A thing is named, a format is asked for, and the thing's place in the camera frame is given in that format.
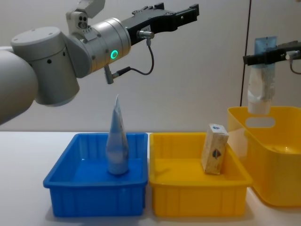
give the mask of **cardboard box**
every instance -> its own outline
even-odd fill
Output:
[[[228,137],[223,126],[209,125],[202,152],[202,166],[205,173],[220,174]]]

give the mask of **basket handle hole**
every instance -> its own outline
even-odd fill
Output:
[[[271,117],[251,117],[246,120],[246,126],[249,128],[272,128],[276,124]]]

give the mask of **yellow basket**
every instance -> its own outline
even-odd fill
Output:
[[[227,145],[221,175],[201,166],[205,133],[150,136],[152,205],[159,217],[239,216],[252,179]]]
[[[273,127],[250,128],[246,121],[263,116],[246,107],[228,110],[228,143],[254,180],[253,188],[267,204],[301,206],[301,110],[272,107]]]

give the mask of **table surface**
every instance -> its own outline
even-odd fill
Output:
[[[55,218],[49,190],[42,181],[74,132],[0,132],[0,224],[9,226],[296,226],[301,209],[265,206],[248,188],[246,213],[239,218],[157,218],[146,209],[140,217]]]

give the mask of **wall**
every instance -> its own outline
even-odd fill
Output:
[[[295,0],[252,0],[251,20],[247,55],[254,53],[255,38],[277,36],[282,44],[301,38],[301,3]],[[245,70],[243,105],[247,105],[247,89],[250,68]],[[294,63],[296,71],[301,71],[301,62]],[[289,62],[276,64],[276,94],[273,105],[301,106],[301,75],[290,71]]]
[[[107,0],[92,20],[120,20],[159,0]],[[200,131],[210,122],[227,124],[227,108],[239,105],[245,53],[249,0],[165,0],[177,11],[200,4],[197,22],[175,32],[161,33],[152,42],[152,75],[134,72],[107,85],[103,70],[79,80],[80,92],[69,104],[49,108],[33,103],[21,116],[0,130],[107,131],[119,94],[125,127],[129,131]],[[57,26],[67,33],[65,12],[76,0],[10,0],[0,3],[0,45],[23,31]],[[151,59],[145,42],[111,65],[147,71]]]

